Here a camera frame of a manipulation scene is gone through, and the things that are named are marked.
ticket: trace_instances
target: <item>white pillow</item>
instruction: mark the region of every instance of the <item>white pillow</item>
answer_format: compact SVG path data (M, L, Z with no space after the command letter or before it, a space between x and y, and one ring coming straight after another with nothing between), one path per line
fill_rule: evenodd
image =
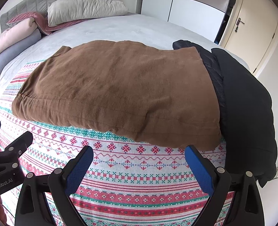
M48 7L48 25L78 19L97 19L126 15L128 8L117 0L57 0Z

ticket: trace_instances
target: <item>electrical outlet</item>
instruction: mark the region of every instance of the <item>electrical outlet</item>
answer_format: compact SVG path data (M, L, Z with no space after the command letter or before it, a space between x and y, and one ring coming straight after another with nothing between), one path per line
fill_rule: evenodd
M276 178L278 178L278 167L276 167L276 175L273 179L276 179Z

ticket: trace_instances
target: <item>cream door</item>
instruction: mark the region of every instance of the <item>cream door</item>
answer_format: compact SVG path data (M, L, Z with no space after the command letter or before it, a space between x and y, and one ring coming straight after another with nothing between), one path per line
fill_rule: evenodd
M265 55L278 23L278 9L269 0L243 0L237 23L225 46L254 72Z

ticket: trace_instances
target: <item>patterned bedspread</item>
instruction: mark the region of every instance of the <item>patterned bedspread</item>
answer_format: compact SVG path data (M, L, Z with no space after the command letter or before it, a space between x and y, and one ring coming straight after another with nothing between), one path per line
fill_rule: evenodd
M0 151L25 131L33 144L21 156L25 173L51 173L74 158L84 145L94 150L94 160L77 193L71 196L88 225L191 225L208 195L203 193L189 169L183 149L136 143L110 132L75 127L57 127L17 119L11 103L28 75L41 63L27 63L0 98ZM223 166L224 142L204 157ZM4 206L14 216L21 186L2 195ZM216 225L221 225L230 205L228 194ZM47 200L57 225L63 225L52 196Z

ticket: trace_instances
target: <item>screw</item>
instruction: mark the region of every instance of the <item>screw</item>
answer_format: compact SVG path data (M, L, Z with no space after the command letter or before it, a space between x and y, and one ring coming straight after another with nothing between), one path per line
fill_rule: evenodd
M225 172L225 169L223 167L218 167L216 169L219 173L224 173Z
M32 172L28 173L28 174L26 175L26 177L27 177L27 178L33 177L33 173L32 173Z
M252 177L252 176L253 176L252 172L250 172L250 171L247 171L247 172L246 172L246 175L249 176L249 177Z
M53 171L55 174L60 174L62 172L61 168L57 168Z

